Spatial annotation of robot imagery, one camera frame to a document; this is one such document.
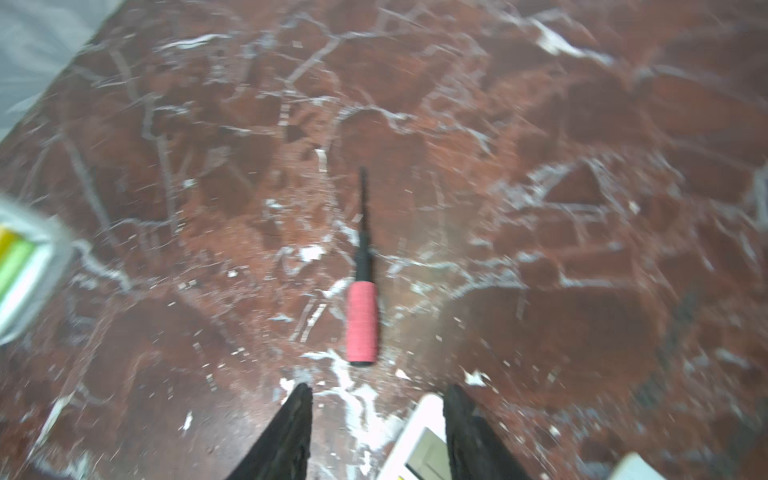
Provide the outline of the red white remote control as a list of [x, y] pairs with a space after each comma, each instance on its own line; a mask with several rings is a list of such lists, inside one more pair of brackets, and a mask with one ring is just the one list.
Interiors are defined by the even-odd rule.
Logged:
[[1, 196], [1, 227], [37, 245], [13, 286], [1, 297], [1, 343], [18, 338], [37, 318], [62, 281], [73, 257], [73, 236], [55, 216]]

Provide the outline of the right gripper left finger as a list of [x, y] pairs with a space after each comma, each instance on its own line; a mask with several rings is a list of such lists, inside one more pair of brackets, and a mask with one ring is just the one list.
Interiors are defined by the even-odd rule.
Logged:
[[312, 389], [298, 384], [227, 480], [307, 478], [312, 432]]

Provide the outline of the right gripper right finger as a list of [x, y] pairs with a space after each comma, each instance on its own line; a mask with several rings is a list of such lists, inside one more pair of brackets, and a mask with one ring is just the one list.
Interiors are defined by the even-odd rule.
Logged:
[[450, 385], [443, 402], [449, 468], [454, 480], [531, 479], [460, 386]]

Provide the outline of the white battery cover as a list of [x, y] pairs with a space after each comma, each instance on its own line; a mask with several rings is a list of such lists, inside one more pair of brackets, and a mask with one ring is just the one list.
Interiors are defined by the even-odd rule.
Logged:
[[638, 453], [626, 454], [615, 466], [608, 480], [665, 480]]

